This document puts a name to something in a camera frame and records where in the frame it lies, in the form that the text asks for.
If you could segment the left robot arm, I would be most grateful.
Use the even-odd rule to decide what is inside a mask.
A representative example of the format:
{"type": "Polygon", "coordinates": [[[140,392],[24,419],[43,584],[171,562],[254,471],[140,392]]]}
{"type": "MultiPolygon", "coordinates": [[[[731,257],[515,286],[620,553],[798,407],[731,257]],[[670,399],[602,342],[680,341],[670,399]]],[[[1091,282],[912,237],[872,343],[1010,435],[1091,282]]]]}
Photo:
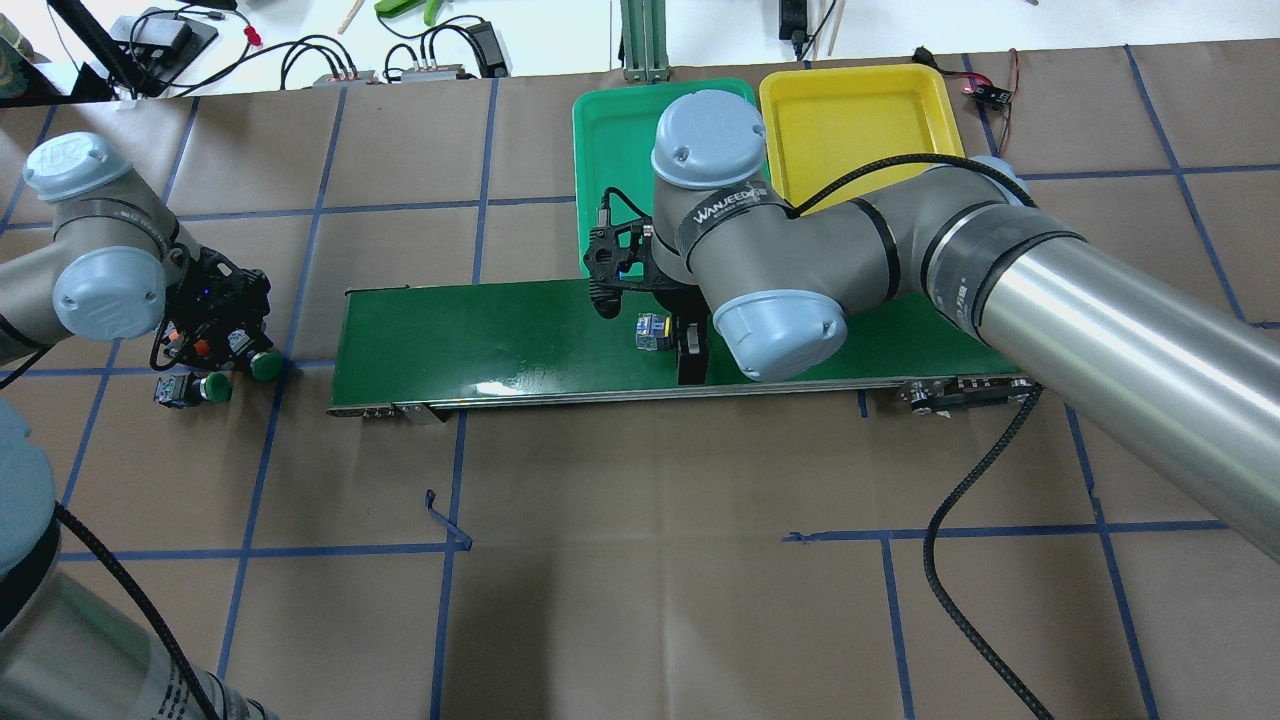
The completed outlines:
{"type": "MultiPolygon", "coordinates": [[[[154,338],[165,407],[221,404],[230,372],[276,378],[270,283],[202,246],[101,135],[41,143],[24,182],[52,208],[52,242],[3,264],[3,361],[59,342],[154,338]]],[[[55,496],[49,456],[3,405],[3,716],[270,719],[192,664],[137,580],[55,496]]]]}

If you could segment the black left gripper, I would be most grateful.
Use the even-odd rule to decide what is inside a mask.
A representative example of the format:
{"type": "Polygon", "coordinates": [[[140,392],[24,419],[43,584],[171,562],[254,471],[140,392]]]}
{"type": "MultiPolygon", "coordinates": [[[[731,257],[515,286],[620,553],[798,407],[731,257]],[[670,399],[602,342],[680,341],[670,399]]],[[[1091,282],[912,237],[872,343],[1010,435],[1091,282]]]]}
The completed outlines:
{"type": "Polygon", "coordinates": [[[150,368],[165,372],[184,365],[163,352],[164,336],[178,331],[189,337],[202,337],[211,345],[211,357],[191,368],[236,370],[229,361],[228,336],[237,329],[266,334],[269,278],[260,269],[237,266],[214,250],[200,250],[197,254],[172,250],[166,259],[177,268],[178,277],[166,287],[163,318],[150,351],[150,368]]]}

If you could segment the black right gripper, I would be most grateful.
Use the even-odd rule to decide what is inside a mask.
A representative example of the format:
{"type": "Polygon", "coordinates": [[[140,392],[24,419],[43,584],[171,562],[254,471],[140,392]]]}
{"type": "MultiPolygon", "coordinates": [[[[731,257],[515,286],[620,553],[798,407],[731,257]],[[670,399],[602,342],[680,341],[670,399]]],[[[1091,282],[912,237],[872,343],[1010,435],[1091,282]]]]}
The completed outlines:
{"type": "Polygon", "coordinates": [[[662,307],[676,315],[677,384],[701,386],[707,382],[710,360],[707,328],[710,309],[692,281],[678,281],[660,269],[659,251],[664,249],[652,217],[623,191],[605,187],[584,252],[588,295],[595,313],[607,320],[621,314],[623,292],[654,295],[662,307]],[[620,199],[637,217],[613,223],[612,197],[620,199]]]}

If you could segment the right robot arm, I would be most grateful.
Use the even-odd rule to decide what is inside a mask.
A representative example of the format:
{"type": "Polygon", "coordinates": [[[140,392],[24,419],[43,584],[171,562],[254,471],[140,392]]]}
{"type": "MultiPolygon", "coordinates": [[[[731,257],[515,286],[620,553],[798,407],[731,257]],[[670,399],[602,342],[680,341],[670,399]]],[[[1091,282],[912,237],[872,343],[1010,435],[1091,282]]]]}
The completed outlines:
{"type": "Polygon", "coordinates": [[[919,152],[922,172],[849,201],[799,205],[763,174],[765,122],[699,90],[666,106],[653,209],[607,199],[582,254],[593,302],[690,297],[740,372],[794,378],[847,338],[847,318],[918,292],[960,332],[1059,393],[1271,557],[1279,547],[1277,342],[1100,251],[1038,209],[1010,165],[919,152]]]}

